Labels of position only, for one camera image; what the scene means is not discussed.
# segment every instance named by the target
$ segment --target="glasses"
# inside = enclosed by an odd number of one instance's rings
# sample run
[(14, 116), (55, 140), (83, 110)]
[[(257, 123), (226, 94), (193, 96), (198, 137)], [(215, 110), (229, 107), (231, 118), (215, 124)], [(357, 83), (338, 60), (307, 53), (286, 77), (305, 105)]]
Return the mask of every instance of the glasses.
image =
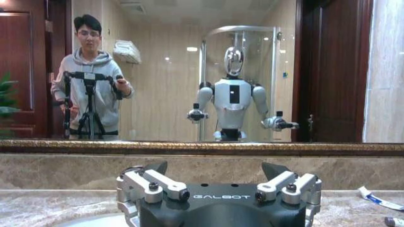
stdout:
[(98, 37), (98, 36), (99, 36), (99, 34), (98, 34), (97, 31), (90, 31), (90, 32), (89, 32), (89, 31), (81, 30), (81, 31), (78, 32), (78, 34), (82, 35), (82, 36), (90, 35), (90, 37)]

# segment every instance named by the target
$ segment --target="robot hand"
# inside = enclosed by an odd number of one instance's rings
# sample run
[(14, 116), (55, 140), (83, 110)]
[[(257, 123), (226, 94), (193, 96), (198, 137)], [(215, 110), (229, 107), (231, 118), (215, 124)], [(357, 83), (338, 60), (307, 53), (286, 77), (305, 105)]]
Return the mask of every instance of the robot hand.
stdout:
[(126, 168), (115, 190), (127, 226), (311, 227), (321, 210), (321, 179), (270, 163), (261, 163), (261, 169), (266, 182), (203, 187), (166, 177), (166, 161)]
[(267, 117), (261, 121), (263, 128), (270, 128), (273, 131), (281, 131), (282, 129), (298, 129), (298, 124), (294, 122), (286, 122), (282, 119), (282, 112), (277, 111), (275, 116)]
[(199, 110), (198, 103), (193, 103), (193, 109), (187, 112), (186, 118), (191, 123), (197, 123), (202, 118), (207, 119), (207, 114)]

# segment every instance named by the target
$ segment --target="humanoid robot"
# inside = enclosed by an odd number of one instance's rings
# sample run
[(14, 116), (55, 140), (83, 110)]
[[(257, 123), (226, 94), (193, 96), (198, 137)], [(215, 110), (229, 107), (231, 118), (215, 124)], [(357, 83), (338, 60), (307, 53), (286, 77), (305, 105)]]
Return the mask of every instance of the humanoid robot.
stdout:
[(246, 137), (239, 129), (250, 97), (261, 115), (263, 128), (270, 128), (273, 131), (281, 131), (285, 128), (298, 128), (297, 123), (286, 122), (282, 119), (281, 111), (275, 112), (275, 116), (266, 117), (267, 106), (263, 87), (259, 84), (251, 85), (238, 78), (242, 62), (242, 51), (233, 46), (229, 47), (223, 56), (226, 77), (219, 79), (213, 86), (209, 82), (199, 84), (197, 102), (193, 104), (193, 109), (187, 112), (187, 119), (193, 123), (198, 123), (201, 119), (207, 118), (203, 109), (206, 103), (211, 100), (217, 112), (217, 126), (221, 128), (221, 131), (215, 131), (213, 136), (219, 141), (237, 141), (239, 138), (243, 139)]

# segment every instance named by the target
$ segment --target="black tripod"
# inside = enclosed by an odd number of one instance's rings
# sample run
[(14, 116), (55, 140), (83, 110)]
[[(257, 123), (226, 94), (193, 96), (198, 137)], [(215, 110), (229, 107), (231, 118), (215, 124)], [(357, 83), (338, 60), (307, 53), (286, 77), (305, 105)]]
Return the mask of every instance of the black tripod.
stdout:
[[(103, 126), (99, 121), (99, 117), (97, 112), (93, 111), (93, 94), (94, 94), (94, 84), (97, 80), (107, 80), (110, 87), (113, 89), (113, 92), (115, 94), (117, 100), (122, 99), (122, 93), (117, 90), (113, 82), (113, 78), (110, 76), (103, 76), (98, 73), (86, 73), (86, 72), (67, 72), (65, 71), (62, 73), (63, 75), (63, 85), (65, 85), (65, 98), (63, 98), (63, 105), (65, 105), (65, 115), (63, 115), (63, 129), (65, 134), (63, 136), (67, 137), (70, 132), (71, 134), (77, 134), (78, 138), (82, 138), (82, 135), (86, 134), (89, 136), (89, 139), (94, 138), (94, 135), (98, 136), (98, 139), (102, 138), (102, 135), (117, 135), (118, 132), (105, 132)], [(78, 120), (78, 128), (77, 130), (70, 129), (70, 107), (69, 107), (69, 101), (70, 101), (70, 79), (82, 79), (83, 85), (85, 85), (85, 94), (87, 96), (87, 111), (82, 114), (79, 120)], [(85, 126), (85, 122), (87, 123), (89, 132), (82, 132), (82, 127)], [(99, 130), (99, 133), (94, 133), (94, 124), (97, 125), (97, 128)]]

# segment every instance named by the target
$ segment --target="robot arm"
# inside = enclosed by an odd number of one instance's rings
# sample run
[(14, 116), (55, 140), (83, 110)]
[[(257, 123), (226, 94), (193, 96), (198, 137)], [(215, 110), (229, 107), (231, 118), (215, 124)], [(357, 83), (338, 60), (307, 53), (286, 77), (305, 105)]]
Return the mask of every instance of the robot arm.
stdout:
[(199, 84), (199, 90), (197, 91), (197, 103), (199, 104), (199, 110), (203, 111), (207, 101), (213, 96), (213, 89), (209, 82)]
[(263, 128), (270, 128), (273, 131), (281, 131), (282, 129), (298, 129), (295, 122), (286, 122), (282, 119), (282, 112), (277, 111), (275, 116), (267, 117), (261, 121)]
[(254, 85), (251, 89), (251, 99), (261, 114), (261, 124), (263, 128), (270, 128), (273, 131), (281, 131), (285, 128), (298, 129), (298, 124), (294, 122), (286, 122), (282, 119), (282, 112), (277, 111), (275, 116), (266, 118), (267, 106), (265, 98), (265, 89), (261, 85)]
[(207, 118), (207, 114), (203, 113), (206, 103), (213, 96), (213, 89), (209, 82), (202, 82), (199, 84), (199, 90), (197, 91), (197, 102), (193, 104), (193, 109), (187, 112), (187, 119), (195, 123), (202, 118)]
[(261, 115), (261, 119), (263, 120), (267, 113), (265, 89), (258, 84), (251, 87), (251, 99)]

